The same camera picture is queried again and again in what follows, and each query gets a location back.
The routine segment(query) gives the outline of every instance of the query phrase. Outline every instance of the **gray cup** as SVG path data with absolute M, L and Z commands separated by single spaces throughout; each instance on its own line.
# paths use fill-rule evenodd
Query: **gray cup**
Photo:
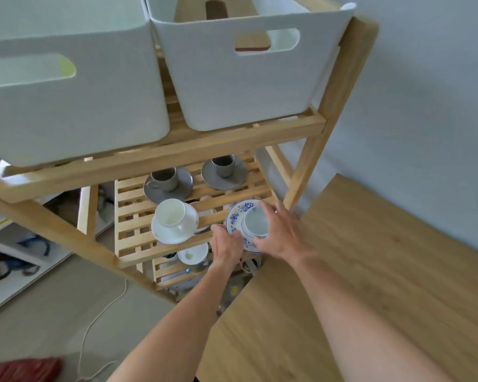
M 170 192 L 179 185 L 177 169 L 170 167 L 152 172 L 150 174 L 150 182 L 148 182 L 147 185 L 152 188 L 164 190 L 165 192 Z
M 216 174 L 222 178 L 230 177 L 234 172 L 236 166 L 236 157 L 234 154 L 213 158 L 211 161 L 216 169 Z

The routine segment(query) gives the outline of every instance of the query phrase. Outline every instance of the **white wall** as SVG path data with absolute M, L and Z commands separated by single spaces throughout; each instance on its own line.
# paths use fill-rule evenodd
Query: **white wall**
M 301 205 L 337 171 L 478 249 L 478 0 L 340 1 L 380 33 Z

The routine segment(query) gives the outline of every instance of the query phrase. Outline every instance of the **floor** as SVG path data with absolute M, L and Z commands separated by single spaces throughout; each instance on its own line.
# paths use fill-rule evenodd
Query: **floor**
M 99 241 L 113 250 L 113 228 Z M 57 382 L 74 382 L 85 330 L 123 290 L 120 277 L 73 255 L 0 308 L 0 361 L 62 357 L 65 366 Z M 171 308 L 172 304 L 129 284 L 127 294 L 92 326 L 82 375 L 124 359 Z M 105 381 L 116 366 L 108 367 L 96 381 Z

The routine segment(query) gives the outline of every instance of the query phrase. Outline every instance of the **wooden table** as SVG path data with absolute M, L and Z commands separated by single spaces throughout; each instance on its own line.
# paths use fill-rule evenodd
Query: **wooden table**
M 337 175 L 302 218 L 329 265 L 457 381 L 478 381 L 478 253 Z M 197 377 L 340 381 L 299 280 L 270 259 L 213 327 Z

